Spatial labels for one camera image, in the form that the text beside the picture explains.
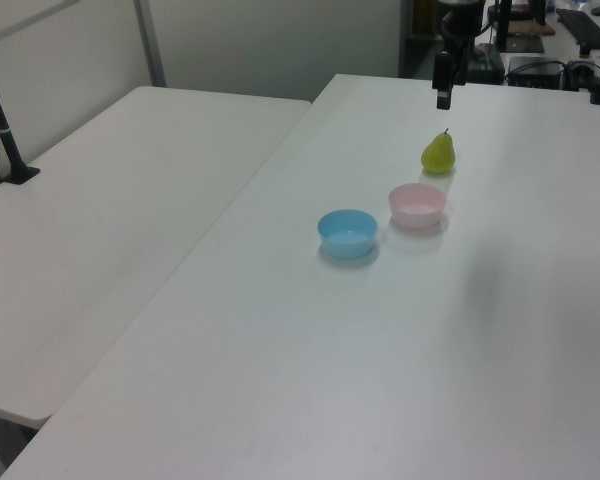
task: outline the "white table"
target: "white table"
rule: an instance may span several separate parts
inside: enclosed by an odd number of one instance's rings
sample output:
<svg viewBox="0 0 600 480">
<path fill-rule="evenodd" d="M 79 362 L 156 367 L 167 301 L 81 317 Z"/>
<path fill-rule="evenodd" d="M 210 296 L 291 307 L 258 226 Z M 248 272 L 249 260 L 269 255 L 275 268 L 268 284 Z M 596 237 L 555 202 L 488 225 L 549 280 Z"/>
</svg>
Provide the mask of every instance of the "white table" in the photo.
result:
<svg viewBox="0 0 600 480">
<path fill-rule="evenodd" d="M 435 104 L 336 76 L 4 480 L 600 480 L 600 107 Z M 457 170 L 426 177 L 447 127 Z M 430 231 L 390 224 L 414 181 L 448 191 Z M 319 253 L 338 208 L 373 254 Z"/>
<path fill-rule="evenodd" d="M 487 0 L 484 13 L 485 21 L 487 16 L 487 7 L 493 4 L 494 0 Z M 556 0 L 556 8 L 581 10 L 589 15 L 591 13 L 591 8 L 597 6 L 600 6 L 600 0 L 591 0 L 585 3 L 576 3 L 571 0 Z M 591 18 L 600 26 L 600 17 L 591 16 Z M 564 25 L 562 25 L 562 23 L 558 22 L 558 14 L 555 12 L 547 13 L 546 22 L 554 28 L 556 34 L 542 37 L 545 53 L 502 53 L 501 57 L 505 67 L 505 73 L 509 71 L 509 60 L 513 56 L 553 57 L 565 63 L 572 60 L 583 60 L 579 58 L 580 46 L 576 45 L 575 37 L 571 35 L 571 33 L 564 27 Z M 489 43 L 489 39 L 490 32 L 487 31 L 476 39 L 476 45 L 479 43 Z M 495 43 L 495 29 L 493 31 L 492 41 Z M 600 67 L 600 50 L 592 50 L 590 58 L 584 60 L 593 61 Z M 600 76 L 600 70 L 596 69 L 596 75 Z"/>
<path fill-rule="evenodd" d="M 0 186 L 0 417 L 56 411 L 308 105 L 140 88 Z"/>
</svg>

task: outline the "green pear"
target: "green pear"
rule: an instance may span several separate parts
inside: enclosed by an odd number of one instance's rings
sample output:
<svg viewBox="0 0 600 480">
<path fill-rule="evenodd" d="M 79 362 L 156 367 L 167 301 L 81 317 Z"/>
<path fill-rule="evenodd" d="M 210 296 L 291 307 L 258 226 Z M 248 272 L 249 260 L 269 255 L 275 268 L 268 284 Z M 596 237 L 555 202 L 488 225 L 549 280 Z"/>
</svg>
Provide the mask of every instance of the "green pear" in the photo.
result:
<svg viewBox="0 0 600 480">
<path fill-rule="evenodd" d="M 453 151 L 453 140 L 447 133 L 449 129 L 436 136 L 422 152 L 422 166 L 429 173 L 447 173 L 456 162 L 456 153 Z"/>
</svg>

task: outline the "keyboard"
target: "keyboard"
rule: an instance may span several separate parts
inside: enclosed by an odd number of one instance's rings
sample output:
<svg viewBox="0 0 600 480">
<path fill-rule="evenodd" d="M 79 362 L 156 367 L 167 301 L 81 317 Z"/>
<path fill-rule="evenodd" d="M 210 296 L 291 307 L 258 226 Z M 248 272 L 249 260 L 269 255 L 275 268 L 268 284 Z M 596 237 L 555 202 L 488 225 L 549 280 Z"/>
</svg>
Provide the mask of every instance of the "keyboard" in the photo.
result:
<svg viewBox="0 0 600 480">
<path fill-rule="evenodd" d="M 600 27 L 589 15 L 578 10 L 565 10 L 556 8 L 562 24 L 576 37 L 576 43 L 589 45 L 590 48 L 600 50 Z"/>
</svg>

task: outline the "pink bowl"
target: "pink bowl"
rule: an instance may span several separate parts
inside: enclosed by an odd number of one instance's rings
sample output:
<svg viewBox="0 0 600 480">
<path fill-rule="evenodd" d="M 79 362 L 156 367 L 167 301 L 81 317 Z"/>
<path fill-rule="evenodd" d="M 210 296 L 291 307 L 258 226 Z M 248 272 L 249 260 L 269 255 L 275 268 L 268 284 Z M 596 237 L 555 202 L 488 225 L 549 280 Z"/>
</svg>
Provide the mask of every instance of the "pink bowl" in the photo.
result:
<svg viewBox="0 0 600 480">
<path fill-rule="evenodd" d="M 407 183 L 389 194 L 393 220 L 407 228 L 429 228 L 442 218 L 447 196 L 442 190 L 423 183 Z"/>
</svg>

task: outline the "white wall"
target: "white wall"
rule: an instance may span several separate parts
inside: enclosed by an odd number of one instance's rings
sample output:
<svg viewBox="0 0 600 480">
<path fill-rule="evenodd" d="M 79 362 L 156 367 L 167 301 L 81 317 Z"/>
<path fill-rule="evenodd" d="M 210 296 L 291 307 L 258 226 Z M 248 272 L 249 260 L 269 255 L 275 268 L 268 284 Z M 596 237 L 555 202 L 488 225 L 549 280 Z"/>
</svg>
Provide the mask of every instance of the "white wall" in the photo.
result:
<svg viewBox="0 0 600 480">
<path fill-rule="evenodd" d="M 398 76 L 405 2 L 151 0 L 150 7 L 169 87 L 313 101 L 336 73 Z"/>
<path fill-rule="evenodd" d="M 0 101 L 26 163 L 150 84 L 133 0 L 82 0 L 0 40 Z"/>
</svg>

